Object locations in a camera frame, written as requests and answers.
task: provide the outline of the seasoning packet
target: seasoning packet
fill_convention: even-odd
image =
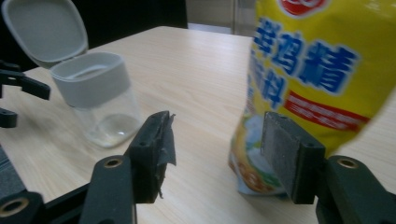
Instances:
[[[396,3],[257,0],[247,104],[229,164],[246,194],[284,192],[260,159],[263,116],[283,114],[326,147],[353,139],[396,84]]]

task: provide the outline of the wooden table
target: wooden table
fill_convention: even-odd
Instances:
[[[124,57],[142,119],[175,113],[177,167],[168,166],[164,199],[139,204],[139,223],[316,223],[314,205],[236,191],[227,165],[230,140],[245,105],[250,38],[159,27],[91,51]],[[37,68],[26,75],[51,85],[50,101],[4,87],[1,106],[19,114],[18,127],[0,141],[24,184],[50,201],[86,184],[100,159],[122,154],[87,144],[73,111]],[[364,162],[387,190],[396,192],[396,98],[340,154]]]

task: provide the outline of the yellow bag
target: yellow bag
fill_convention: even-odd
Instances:
[[[326,156],[355,137],[396,84],[396,2],[258,0],[247,105],[232,140],[238,189],[283,189],[260,157],[265,111],[292,118]]]

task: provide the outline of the black clamp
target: black clamp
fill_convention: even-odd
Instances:
[[[17,64],[0,60],[0,98],[3,97],[3,85],[20,86],[24,92],[44,100],[50,99],[50,86],[27,77]],[[12,111],[0,108],[0,127],[15,128],[17,116]]]

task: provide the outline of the gray lid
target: gray lid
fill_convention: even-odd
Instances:
[[[2,12],[15,40],[41,67],[51,68],[88,48],[83,21],[69,0],[6,0]]]

